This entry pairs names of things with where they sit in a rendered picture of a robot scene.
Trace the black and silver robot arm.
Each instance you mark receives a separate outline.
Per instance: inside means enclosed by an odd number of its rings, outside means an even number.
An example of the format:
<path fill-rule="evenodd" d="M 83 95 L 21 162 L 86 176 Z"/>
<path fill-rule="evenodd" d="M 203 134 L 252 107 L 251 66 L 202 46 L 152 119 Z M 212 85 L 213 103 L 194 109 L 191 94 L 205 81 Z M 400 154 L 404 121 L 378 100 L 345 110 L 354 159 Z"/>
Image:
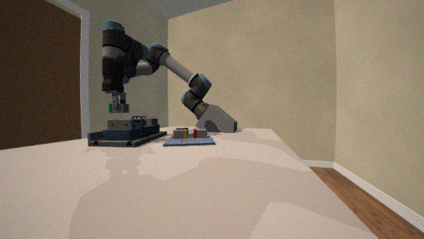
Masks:
<path fill-rule="evenodd" d="M 165 66 L 188 83 L 190 90 L 183 94 L 182 103 L 195 114 L 198 120 L 210 106 L 202 99 L 212 84 L 206 81 L 201 74 L 194 75 L 187 67 L 172 58 L 166 47 L 154 42 L 148 50 L 145 45 L 125 34 L 125 28 L 122 24 L 113 20 L 107 20 L 103 23 L 104 46 L 119 48 L 125 56 L 131 56 L 131 52 L 134 52 L 137 66 L 124 67 L 123 84 L 127 84 L 136 75 L 149 76 L 157 71 L 159 66 Z M 142 62 L 144 64 L 138 64 L 139 60 L 144 60 Z"/>

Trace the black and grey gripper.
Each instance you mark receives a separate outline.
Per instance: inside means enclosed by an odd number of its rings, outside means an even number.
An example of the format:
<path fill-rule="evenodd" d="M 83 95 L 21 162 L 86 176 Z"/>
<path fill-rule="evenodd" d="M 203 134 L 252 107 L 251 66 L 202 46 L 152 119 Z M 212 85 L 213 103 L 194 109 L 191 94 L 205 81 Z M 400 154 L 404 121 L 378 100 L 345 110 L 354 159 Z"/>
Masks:
<path fill-rule="evenodd" d="M 137 66 L 134 52 L 131 52 L 131 56 L 125 56 L 124 52 L 119 48 L 113 46 L 103 47 L 102 91 L 112 93 L 112 108 L 119 107 L 118 95 L 120 95 L 120 103 L 126 104 L 126 93 L 124 93 L 123 85 L 124 67 L 130 66 Z"/>

